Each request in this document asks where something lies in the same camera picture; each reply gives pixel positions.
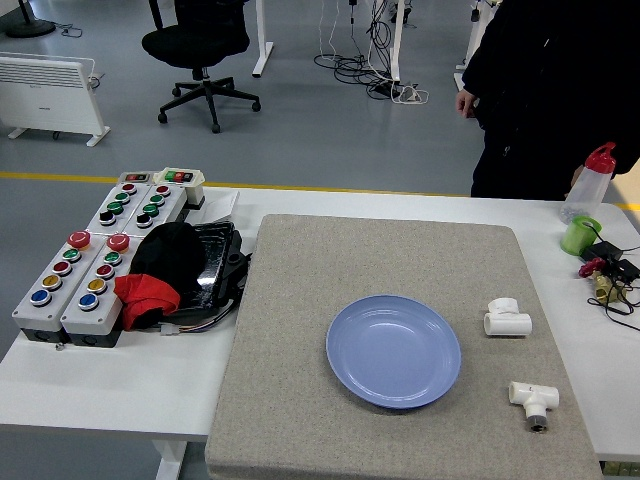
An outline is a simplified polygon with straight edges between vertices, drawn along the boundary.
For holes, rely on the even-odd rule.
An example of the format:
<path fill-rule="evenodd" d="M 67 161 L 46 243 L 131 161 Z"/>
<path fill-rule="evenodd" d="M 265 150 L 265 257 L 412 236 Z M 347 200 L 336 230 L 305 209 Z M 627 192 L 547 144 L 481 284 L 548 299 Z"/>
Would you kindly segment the person's right hand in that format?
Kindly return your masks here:
<path fill-rule="evenodd" d="M 475 118 L 478 101 L 476 95 L 461 89 L 456 95 L 456 111 L 465 119 Z"/>

